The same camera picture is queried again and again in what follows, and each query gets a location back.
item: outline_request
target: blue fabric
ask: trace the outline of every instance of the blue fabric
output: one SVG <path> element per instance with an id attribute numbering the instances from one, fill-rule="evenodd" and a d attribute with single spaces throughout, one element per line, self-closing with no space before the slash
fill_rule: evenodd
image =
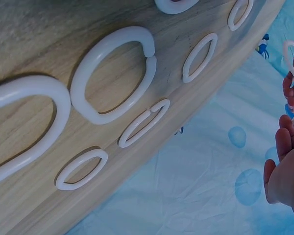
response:
<path id="1" fill-rule="evenodd" d="M 294 235 L 266 202 L 283 77 L 257 52 L 169 142 L 67 235 Z"/>

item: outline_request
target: wooden table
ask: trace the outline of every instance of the wooden table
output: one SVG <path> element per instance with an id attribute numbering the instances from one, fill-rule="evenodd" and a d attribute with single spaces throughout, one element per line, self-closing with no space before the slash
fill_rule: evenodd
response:
<path id="1" fill-rule="evenodd" d="M 257 46 L 284 1 L 255 0 L 247 21 L 231 32 L 227 17 L 234 0 L 200 0 L 178 15 L 162 13 L 153 0 L 1 0 L 0 81 L 47 74 L 69 88 L 83 55 L 105 35 L 130 25 L 151 31 L 158 63 L 150 88 L 125 115 L 106 125 L 93 125 L 72 109 L 56 143 L 38 160 L 0 183 L 0 235 L 63 234 L 81 220 L 224 84 Z M 219 36 L 213 60 L 193 82 L 182 83 L 187 55 L 211 32 Z M 208 46 L 191 71 L 207 50 Z M 139 84 L 145 67 L 138 43 L 119 47 L 93 73 L 87 99 L 101 112 L 113 109 Z M 164 97 L 170 99 L 171 107 L 161 121 L 136 144 L 120 149 L 117 139 L 125 127 Z M 38 140 L 54 113 L 51 100 L 42 96 L 1 108 L 0 164 Z M 97 146 L 109 154 L 100 174 L 75 191 L 57 190 L 54 181 L 59 171 L 85 149 Z M 69 182 L 85 176 L 97 163 L 93 160 L 80 167 Z"/>

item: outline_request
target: finger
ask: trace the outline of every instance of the finger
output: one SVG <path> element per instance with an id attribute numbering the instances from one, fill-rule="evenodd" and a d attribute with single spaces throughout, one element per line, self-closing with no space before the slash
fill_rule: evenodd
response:
<path id="1" fill-rule="evenodd" d="M 288 97 L 288 106 L 290 110 L 294 113 L 294 97 Z"/>
<path id="2" fill-rule="evenodd" d="M 288 129 L 291 136 L 292 149 L 294 148 L 294 126 L 292 120 L 288 115 L 282 115 L 279 120 L 280 128 Z"/>
<path id="3" fill-rule="evenodd" d="M 283 87 L 283 93 L 286 98 L 288 97 L 294 97 L 294 88 L 291 88 L 292 85 L 292 79 L 293 75 L 291 72 L 284 78 L 282 87 Z"/>
<path id="4" fill-rule="evenodd" d="M 266 199 L 269 203 L 275 203 L 272 196 L 270 195 L 270 192 L 268 191 L 269 179 L 274 169 L 275 169 L 274 160 L 268 159 L 264 166 L 264 188 L 265 188 Z"/>
<path id="5" fill-rule="evenodd" d="M 280 162 L 292 150 L 291 135 L 286 128 L 280 128 L 275 134 L 276 150 Z"/>

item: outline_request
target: small white oval ring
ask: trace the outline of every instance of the small white oval ring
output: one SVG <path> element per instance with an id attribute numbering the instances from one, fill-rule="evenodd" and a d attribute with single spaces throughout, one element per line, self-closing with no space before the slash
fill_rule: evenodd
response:
<path id="1" fill-rule="evenodd" d="M 146 59 L 146 73 L 138 88 L 119 107 L 106 113 L 99 114 L 85 98 L 86 85 L 99 63 L 115 48 L 137 41 L 143 46 Z M 154 56 L 155 45 L 152 34 L 146 28 L 131 26 L 119 29 L 104 37 L 83 58 L 76 69 L 71 85 L 71 100 L 74 108 L 91 123 L 102 125 L 112 122 L 122 116 L 143 96 L 150 86 L 157 68 L 157 59 Z"/>
<path id="2" fill-rule="evenodd" d="M 163 99 L 153 105 L 150 110 L 146 110 L 142 114 L 140 114 L 135 120 L 132 121 L 132 123 L 125 129 L 123 134 L 121 135 L 119 139 L 119 147 L 126 148 L 129 147 L 131 144 L 136 142 L 140 137 L 142 137 L 147 131 L 149 131 L 157 122 L 166 114 L 167 110 L 170 107 L 170 100 Z M 155 113 L 159 109 L 160 112 L 157 114 L 157 116 L 150 121 L 143 129 L 141 129 L 138 133 L 136 133 L 134 136 L 132 136 L 130 139 L 129 136 L 133 133 L 133 131 L 144 121 L 146 118 L 148 118 L 151 115 L 151 112 Z"/>
<path id="3" fill-rule="evenodd" d="M 83 179 L 77 181 L 76 183 L 70 184 L 70 183 L 65 183 L 65 179 L 68 177 L 69 174 L 71 174 L 78 166 L 83 164 L 84 162 L 95 158 L 99 157 L 101 158 L 99 164 L 88 174 L 86 175 Z M 75 190 L 89 181 L 91 181 L 106 165 L 108 161 L 108 154 L 102 150 L 102 149 L 93 149 L 90 150 L 78 158 L 74 159 L 71 163 L 69 163 L 59 174 L 57 177 L 57 180 L 55 182 L 55 185 L 58 189 L 60 190 Z"/>
<path id="4" fill-rule="evenodd" d="M 253 5 L 254 5 L 254 0 L 248 0 L 248 6 L 247 9 L 245 10 L 245 12 L 243 13 L 242 17 L 239 19 L 239 21 L 234 24 L 234 20 L 235 20 L 235 16 L 238 13 L 239 9 L 243 6 L 244 2 L 246 0 L 237 0 L 236 3 L 234 4 L 231 13 L 229 15 L 229 18 L 227 20 L 227 23 L 229 25 L 229 28 L 231 31 L 235 31 L 237 30 L 239 27 L 242 26 L 242 24 L 245 22 L 245 20 L 247 19 L 247 17 L 249 16 Z"/>
<path id="5" fill-rule="evenodd" d="M 160 11 L 166 14 L 174 15 L 190 9 L 198 1 L 199 0 L 155 0 L 155 3 Z"/>
<path id="6" fill-rule="evenodd" d="M 26 152 L 0 166 L 0 181 L 19 171 L 46 152 L 62 133 L 70 115 L 71 100 L 68 89 L 58 80 L 44 75 L 19 78 L 0 86 L 0 108 L 32 95 L 50 97 L 56 105 L 56 116 L 47 133 Z"/>
<path id="7" fill-rule="evenodd" d="M 204 61 L 199 65 L 199 67 L 193 72 L 191 75 L 189 75 L 190 67 L 192 62 L 194 61 L 197 54 L 201 51 L 201 49 L 211 41 L 208 54 Z M 206 37 L 204 37 L 202 40 L 200 40 L 199 43 L 194 47 L 194 49 L 191 51 L 189 56 L 187 57 L 184 66 L 183 66 L 183 82 L 189 83 L 193 81 L 207 66 L 207 64 L 210 62 L 218 42 L 218 36 L 216 33 L 210 33 Z"/>

